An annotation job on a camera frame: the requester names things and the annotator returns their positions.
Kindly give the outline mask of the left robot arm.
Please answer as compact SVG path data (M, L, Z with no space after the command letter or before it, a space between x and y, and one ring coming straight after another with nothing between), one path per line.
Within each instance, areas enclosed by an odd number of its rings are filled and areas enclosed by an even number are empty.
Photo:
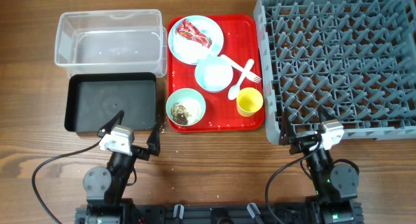
M105 167L90 169L83 179L87 208L78 210L75 223L145 223L145 217L132 199L124 199L128 180L135 173L136 160L148 161L150 156L159 156L160 127L154 124L147 139L147 148L133 145L134 130L122 125L124 111L119 111L102 126L97 135L100 149L111 152Z

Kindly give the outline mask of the yellow cup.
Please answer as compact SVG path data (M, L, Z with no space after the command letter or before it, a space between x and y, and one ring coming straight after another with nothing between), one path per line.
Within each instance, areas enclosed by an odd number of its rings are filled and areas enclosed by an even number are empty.
M263 96L255 88L243 88L237 96L237 112L243 117L250 117L263 106Z

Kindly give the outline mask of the red snack wrapper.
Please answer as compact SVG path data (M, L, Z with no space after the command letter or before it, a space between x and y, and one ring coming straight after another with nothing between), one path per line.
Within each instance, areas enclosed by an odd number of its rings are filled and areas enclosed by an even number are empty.
M197 42L208 49L212 45L212 39L207 37L187 19L184 19L180 22L176 29L176 33L188 40Z

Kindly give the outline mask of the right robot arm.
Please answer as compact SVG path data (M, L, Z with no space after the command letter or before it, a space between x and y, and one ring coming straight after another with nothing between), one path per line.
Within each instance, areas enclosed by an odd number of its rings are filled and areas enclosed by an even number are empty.
M290 145L290 154L302 153L303 161L315 187L316 195L305 199L307 223L363 223L363 210L358 197L359 168L350 160L334 160L330 149L338 144L343 124L318 108L318 129L305 136L297 136L289 121L289 111L281 119L280 145Z

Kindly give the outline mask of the light blue plate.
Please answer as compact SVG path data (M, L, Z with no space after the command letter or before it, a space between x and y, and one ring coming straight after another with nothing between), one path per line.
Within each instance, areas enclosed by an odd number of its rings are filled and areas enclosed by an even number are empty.
M202 33L212 39L209 49L176 33L177 27L184 19L189 20ZM189 65L196 65L207 57L219 55L223 45L224 33L222 29L217 22L207 16L193 15L180 18L170 27L168 33L168 46L171 54L179 61Z

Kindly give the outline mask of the light blue bowl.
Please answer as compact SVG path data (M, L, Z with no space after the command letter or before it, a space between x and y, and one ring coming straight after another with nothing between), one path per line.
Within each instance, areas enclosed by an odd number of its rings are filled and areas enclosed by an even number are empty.
M197 64L194 77L203 90L218 93L231 84L233 68L223 58L210 56Z

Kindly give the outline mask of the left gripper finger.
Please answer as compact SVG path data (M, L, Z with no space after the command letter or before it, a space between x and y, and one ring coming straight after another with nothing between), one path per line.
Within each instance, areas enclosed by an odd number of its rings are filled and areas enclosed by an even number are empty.
M104 137L106 134L110 134L111 130L115 128L115 126L120 125L122 123L122 120L124 118L124 111L120 110L109 122L104 124L98 132L98 137Z
M153 156L159 156L161 152L161 145L160 145L160 128L161 124L156 123L153 126L153 129L148 137L147 145L148 145L148 151L149 154Z

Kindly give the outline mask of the white plastic spoon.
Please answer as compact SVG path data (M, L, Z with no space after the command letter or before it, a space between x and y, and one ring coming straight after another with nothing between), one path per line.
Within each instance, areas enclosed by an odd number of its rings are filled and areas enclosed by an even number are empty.
M254 60L253 59L249 59L244 67L245 71L251 71L252 67L254 66ZM241 88L241 84L243 82L243 80L246 78L246 75L241 73L239 80L237 81L237 83L235 85L233 85L228 92L228 99L229 100L234 100L237 98L239 92L240 92L240 88Z

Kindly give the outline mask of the green bowl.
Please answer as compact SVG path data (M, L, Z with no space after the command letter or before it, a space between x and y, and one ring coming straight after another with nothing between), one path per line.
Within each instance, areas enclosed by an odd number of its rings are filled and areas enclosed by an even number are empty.
M194 99L196 99L201 104L201 107L202 107L202 118L203 118L204 115L205 115L205 111L206 111L206 102L205 102L205 99L204 99L203 95L200 92L198 92L198 91L196 91L196 90L194 90L192 88L182 88L182 89L176 90L176 91L174 91L168 97L168 99L166 101L166 113L168 115L168 118L173 123L175 123L173 121L173 117L171 115L171 108L173 107L174 103L176 103L176 102L178 102L178 101L180 101L180 100L182 100L184 98L194 98Z

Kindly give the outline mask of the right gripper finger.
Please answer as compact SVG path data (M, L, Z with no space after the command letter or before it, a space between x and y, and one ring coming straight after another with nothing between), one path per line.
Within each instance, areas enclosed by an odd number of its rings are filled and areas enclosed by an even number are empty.
M295 141L296 133L294 132L291 122L289 121L289 112L284 110L281 116L279 144L294 145Z
M335 119L334 115L328 113L324 106L319 106L317 108L318 117L320 122L329 121Z

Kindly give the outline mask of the food scraps and rice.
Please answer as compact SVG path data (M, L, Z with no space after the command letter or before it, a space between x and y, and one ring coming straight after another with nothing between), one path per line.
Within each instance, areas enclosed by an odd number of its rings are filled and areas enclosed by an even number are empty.
M179 125L190 126L202 118L202 106L194 98L184 98L171 108L173 121Z

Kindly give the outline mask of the white plastic fork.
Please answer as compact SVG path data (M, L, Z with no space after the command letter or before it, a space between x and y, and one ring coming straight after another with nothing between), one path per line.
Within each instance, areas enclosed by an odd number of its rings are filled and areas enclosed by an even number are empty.
M226 55L220 55L220 58L223 58L228 64L230 64L233 68L239 70L241 73L246 75L246 78L252 82L259 83L261 82L261 78L251 71L245 71L243 67L238 65L235 61L230 59Z

